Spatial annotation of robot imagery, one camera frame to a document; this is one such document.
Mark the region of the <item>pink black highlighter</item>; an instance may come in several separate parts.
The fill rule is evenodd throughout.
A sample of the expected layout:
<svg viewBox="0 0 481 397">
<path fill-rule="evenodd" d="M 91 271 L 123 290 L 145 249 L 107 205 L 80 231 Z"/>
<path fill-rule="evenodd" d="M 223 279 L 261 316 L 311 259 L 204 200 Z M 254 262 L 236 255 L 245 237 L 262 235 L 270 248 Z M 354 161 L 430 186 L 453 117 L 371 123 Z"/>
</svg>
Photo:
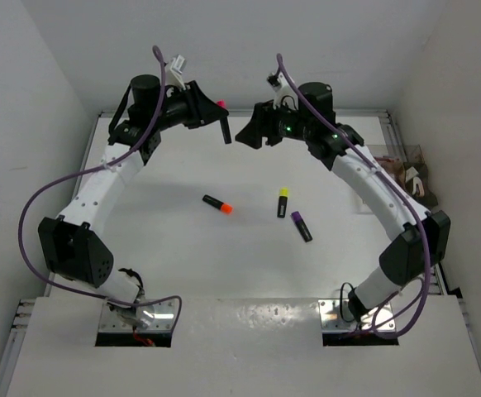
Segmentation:
<svg viewBox="0 0 481 397">
<path fill-rule="evenodd" d="M 229 112 L 227 111 L 226 104 L 223 100 L 217 101 L 217 105 L 226 112 L 226 115 L 220 119 L 220 125 L 223 141 L 226 145 L 229 145 L 232 143 L 231 131 L 228 121 Z"/>
</svg>

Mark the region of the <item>yellow black highlighter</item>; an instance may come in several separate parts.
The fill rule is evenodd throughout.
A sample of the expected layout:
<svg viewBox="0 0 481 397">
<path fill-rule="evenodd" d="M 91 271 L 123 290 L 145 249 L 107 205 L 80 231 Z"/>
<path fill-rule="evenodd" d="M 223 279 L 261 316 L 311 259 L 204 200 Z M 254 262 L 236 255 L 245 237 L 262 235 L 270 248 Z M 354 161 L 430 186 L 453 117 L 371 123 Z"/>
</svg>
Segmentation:
<svg viewBox="0 0 481 397">
<path fill-rule="evenodd" d="M 282 187 L 279 190 L 277 218 L 285 218 L 288 206 L 288 188 Z"/>
</svg>

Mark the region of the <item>orange black highlighter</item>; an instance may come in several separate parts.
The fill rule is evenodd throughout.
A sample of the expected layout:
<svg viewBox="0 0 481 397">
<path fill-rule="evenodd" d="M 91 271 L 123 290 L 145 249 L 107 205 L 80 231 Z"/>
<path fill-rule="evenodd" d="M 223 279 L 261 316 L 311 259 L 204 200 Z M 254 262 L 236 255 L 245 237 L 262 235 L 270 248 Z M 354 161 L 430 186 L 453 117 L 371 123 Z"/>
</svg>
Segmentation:
<svg viewBox="0 0 481 397">
<path fill-rule="evenodd" d="M 233 207 L 230 204 L 224 203 L 221 200 L 219 200 L 217 198 L 213 198 L 212 196 L 210 196 L 208 194 L 203 195 L 202 201 L 204 203 L 214 207 L 215 209 L 218 209 L 222 213 L 231 214 L 233 212 Z"/>
</svg>

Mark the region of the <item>purple black highlighter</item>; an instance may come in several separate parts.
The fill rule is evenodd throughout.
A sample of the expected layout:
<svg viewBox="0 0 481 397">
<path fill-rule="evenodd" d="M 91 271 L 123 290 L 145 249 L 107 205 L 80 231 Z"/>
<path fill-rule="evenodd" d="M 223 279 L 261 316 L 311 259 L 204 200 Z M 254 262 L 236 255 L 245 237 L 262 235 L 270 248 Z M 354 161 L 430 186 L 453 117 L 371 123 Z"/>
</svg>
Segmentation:
<svg viewBox="0 0 481 397">
<path fill-rule="evenodd" d="M 310 233 L 310 231 L 307 227 L 307 224 L 303 220 L 300 212 L 299 211 L 292 212 L 291 218 L 292 218 L 299 234 L 301 235 L 302 239 L 305 242 L 311 242 L 312 241 L 312 234 Z"/>
</svg>

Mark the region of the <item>red gel pen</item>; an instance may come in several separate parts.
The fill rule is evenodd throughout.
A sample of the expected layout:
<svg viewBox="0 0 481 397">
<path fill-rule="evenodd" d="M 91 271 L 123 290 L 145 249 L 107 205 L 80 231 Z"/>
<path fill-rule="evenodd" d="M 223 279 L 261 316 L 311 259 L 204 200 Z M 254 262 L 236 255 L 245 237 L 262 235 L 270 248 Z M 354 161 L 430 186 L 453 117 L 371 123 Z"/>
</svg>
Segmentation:
<svg viewBox="0 0 481 397">
<path fill-rule="evenodd" d="M 375 156 L 374 157 L 378 162 L 394 162 L 396 159 L 389 157 L 389 156 Z"/>
</svg>

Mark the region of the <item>pink eraser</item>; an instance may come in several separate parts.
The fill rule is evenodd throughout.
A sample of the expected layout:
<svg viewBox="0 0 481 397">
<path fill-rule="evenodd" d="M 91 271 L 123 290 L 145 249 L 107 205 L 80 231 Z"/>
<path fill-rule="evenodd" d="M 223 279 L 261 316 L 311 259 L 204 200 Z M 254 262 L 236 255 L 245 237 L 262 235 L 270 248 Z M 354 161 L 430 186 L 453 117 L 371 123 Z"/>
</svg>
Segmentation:
<svg viewBox="0 0 481 397">
<path fill-rule="evenodd" d="M 412 196 L 415 198 L 422 198 L 426 196 L 426 190 L 423 181 L 418 176 L 412 179 Z"/>
</svg>

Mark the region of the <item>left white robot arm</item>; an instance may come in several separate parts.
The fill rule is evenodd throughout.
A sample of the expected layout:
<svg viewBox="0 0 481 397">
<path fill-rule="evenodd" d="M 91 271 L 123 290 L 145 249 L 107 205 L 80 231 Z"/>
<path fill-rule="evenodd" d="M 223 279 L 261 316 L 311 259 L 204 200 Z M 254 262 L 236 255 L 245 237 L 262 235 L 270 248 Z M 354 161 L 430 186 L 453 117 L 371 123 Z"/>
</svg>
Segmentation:
<svg viewBox="0 0 481 397">
<path fill-rule="evenodd" d="M 228 115 L 225 105 L 208 98 L 195 81 L 184 88 L 161 88 L 154 75 L 134 77 L 109 125 L 99 167 L 56 218 L 40 222 L 38 233 L 50 272 L 89 287 L 113 305 L 137 304 L 143 288 L 127 269 L 115 266 L 102 241 L 105 223 L 126 186 L 161 143 L 162 131 L 219 122 L 225 143 L 231 143 Z"/>
</svg>

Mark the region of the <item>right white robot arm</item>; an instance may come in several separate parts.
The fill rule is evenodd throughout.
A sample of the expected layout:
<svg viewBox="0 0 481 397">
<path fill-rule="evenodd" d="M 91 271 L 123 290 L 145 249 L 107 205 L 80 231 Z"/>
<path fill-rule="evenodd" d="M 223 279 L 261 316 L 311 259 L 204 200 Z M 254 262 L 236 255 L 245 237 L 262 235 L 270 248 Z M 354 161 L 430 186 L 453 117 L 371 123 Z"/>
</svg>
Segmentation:
<svg viewBox="0 0 481 397">
<path fill-rule="evenodd" d="M 293 91 L 283 79 L 273 77 L 269 85 L 274 99 L 254 106 L 236 141 L 253 149 L 275 146 L 284 138 L 305 142 L 311 155 L 363 199 L 390 240 L 379 266 L 348 295 L 348 310 L 358 320 L 443 260 L 450 219 L 442 211 L 431 212 L 395 184 L 362 136 L 336 121 L 330 85 L 300 85 L 304 98 L 293 108 L 285 103 Z"/>
</svg>

